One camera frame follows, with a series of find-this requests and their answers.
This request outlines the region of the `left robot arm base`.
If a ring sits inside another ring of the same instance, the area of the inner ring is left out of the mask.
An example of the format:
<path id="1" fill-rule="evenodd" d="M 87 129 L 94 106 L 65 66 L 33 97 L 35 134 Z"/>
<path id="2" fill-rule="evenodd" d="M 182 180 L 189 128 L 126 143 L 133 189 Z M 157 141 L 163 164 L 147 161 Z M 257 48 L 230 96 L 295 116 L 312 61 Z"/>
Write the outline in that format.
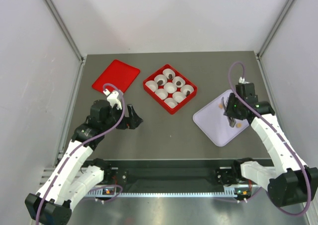
<path id="1" fill-rule="evenodd" d="M 98 185 L 119 184 L 125 186 L 127 183 L 128 170 L 119 168 L 114 162 L 96 158 L 84 162 L 82 168 L 86 168 L 86 171 L 88 172 L 89 166 L 96 166 L 99 168 L 98 170 L 102 172 L 103 178 Z"/>

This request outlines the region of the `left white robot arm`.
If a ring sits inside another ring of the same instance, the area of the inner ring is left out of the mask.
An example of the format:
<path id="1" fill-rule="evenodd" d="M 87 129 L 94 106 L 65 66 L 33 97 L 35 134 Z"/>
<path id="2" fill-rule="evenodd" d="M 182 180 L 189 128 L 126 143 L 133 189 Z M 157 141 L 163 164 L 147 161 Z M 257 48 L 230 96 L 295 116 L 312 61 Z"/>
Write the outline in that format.
<path id="1" fill-rule="evenodd" d="M 25 205 L 37 225 L 65 225 L 73 210 L 99 183 L 110 183 L 111 165 L 94 159 L 79 178 L 77 173 L 94 152 L 105 135 L 114 129 L 136 129 L 143 119 L 133 105 L 127 107 L 97 100 L 90 108 L 84 123 L 78 126 L 67 151 L 45 184 L 35 193 L 28 194 Z"/>

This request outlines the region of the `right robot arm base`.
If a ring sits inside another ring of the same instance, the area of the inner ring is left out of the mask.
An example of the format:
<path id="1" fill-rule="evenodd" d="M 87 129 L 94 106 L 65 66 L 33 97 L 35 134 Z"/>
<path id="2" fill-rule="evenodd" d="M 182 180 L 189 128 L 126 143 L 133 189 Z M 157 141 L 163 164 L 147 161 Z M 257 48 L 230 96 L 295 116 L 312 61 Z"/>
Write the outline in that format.
<path id="1" fill-rule="evenodd" d="M 249 186 L 252 186 L 252 181 L 242 176 L 240 166 L 245 162 L 254 161 L 250 157 L 235 159 L 229 168 L 217 168 L 215 170 L 215 177 L 219 184 L 223 186 L 230 186 L 237 183 L 247 182 Z"/>

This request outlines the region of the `metal serving tongs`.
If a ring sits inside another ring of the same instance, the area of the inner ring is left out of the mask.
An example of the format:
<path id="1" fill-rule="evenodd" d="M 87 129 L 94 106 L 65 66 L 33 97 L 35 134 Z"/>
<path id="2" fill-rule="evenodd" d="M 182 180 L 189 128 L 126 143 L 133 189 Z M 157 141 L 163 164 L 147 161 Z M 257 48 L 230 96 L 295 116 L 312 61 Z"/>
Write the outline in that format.
<path id="1" fill-rule="evenodd" d="M 222 97 L 222 99 L 221 99 L 221 105 L 222 105 L 223 110 L 224 110 L 224 115 L 228 119 L 229 126 L 231 128 L 234 128 L 236 125 L 236 119 L 231 115 L 231 112 L 229 111 L 229 108 L 228 108 L 227 104 L 225 103 L 224 97 Z"/>

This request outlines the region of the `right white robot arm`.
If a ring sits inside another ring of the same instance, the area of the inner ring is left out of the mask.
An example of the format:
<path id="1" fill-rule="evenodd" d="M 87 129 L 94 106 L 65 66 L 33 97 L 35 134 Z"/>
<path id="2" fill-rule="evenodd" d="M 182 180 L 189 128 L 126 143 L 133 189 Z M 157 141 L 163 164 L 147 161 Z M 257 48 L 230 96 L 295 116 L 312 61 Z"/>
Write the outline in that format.
<path id="1" fill-rule="evenodd" d="M 235 160 L 232 170 L 235 182 L 255 182 L 279 208 L 313 200 L 318 188 L 318 169 L 308 167 L 294 152 L 273 108 L 269 102 L 258 100 L 253 83 L 241 81 L 236 85 L 229 95 L 225 116 L 248 121 L 275 168 L 274 171 L 267 169 L 252 158 Z"/>

